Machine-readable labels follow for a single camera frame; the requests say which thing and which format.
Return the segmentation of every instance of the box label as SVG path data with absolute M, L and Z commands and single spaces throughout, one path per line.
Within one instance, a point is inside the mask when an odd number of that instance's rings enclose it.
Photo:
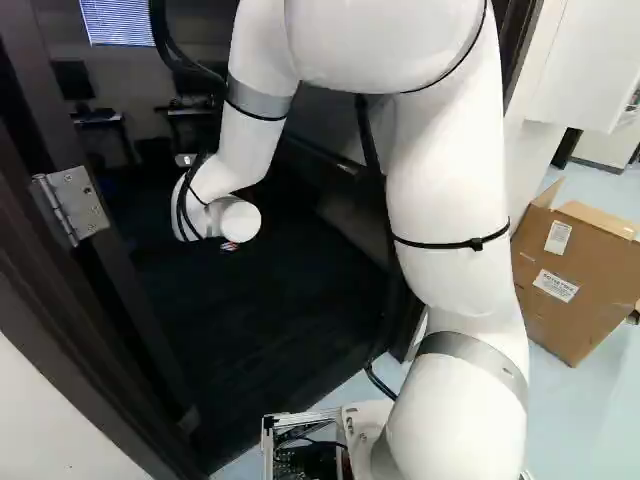
M 571 228 L 571 225 L 554 220 L 547 236 L 547 243 L 544 244 L 545 251 L 556 255 L 564 255 L 564 250 L 567 248 L 567 243 L 569 243 Z
M 552 297 L 562 300 L 564 303 L 569 303 L 580 289 L 579 286 L 569 283 L 544 269 L 540 270 L 540 273 L 533 281 L 533 285 Z

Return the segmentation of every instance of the cardboard box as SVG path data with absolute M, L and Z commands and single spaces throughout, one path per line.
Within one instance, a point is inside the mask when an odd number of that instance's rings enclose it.
M 512 261 L 529 338 L 575 367 L 640 298 L 640 226 L 576 201 L 552 210 L 563 180 L 527 208 Z

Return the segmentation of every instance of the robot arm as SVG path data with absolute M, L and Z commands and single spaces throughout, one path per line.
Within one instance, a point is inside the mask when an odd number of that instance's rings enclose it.
M 246 242 L 260 228 L 260 213 L 231 192 L 264 178 L 298 88 L 287 44 L 282 0 L 243 1 L 238 6 L 229 56 L 228 93 L 222 113 L 220 148 L 200 167 L 186 196 L 187 214 L 201 237 L 224 236 Z M 178 228 L 171 198 L 173 231 Z
M 373 449 L 371 472 L 378 480 L 518 478 L 528 343 L 505 228 L 490 5 L 241 0 L 229 73 L 220 151 L 191 184 L 209 206 L 189 193 L 187 211 L 202 236 L 234 241 L 255 235 L 259 217 L 256 227 L 257 210 L 234 209 L 230 192 L 265 175 L 299 79 L 395 94 L 387 104 L 396 125 L 388 210 L 403 273 L 430 310 L 421 354 Z

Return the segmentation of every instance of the door hinge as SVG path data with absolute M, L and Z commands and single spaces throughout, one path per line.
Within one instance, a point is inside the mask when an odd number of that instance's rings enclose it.
M 109 228 L 98 192 L 83 166 L 32 178 L 36 204 L 63 246 L 75 248 L 80 240 Z

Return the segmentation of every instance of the window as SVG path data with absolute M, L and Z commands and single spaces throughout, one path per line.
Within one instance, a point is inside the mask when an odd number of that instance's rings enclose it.
M 154 46 L 147 0 L 79 1 L 92 46 Z

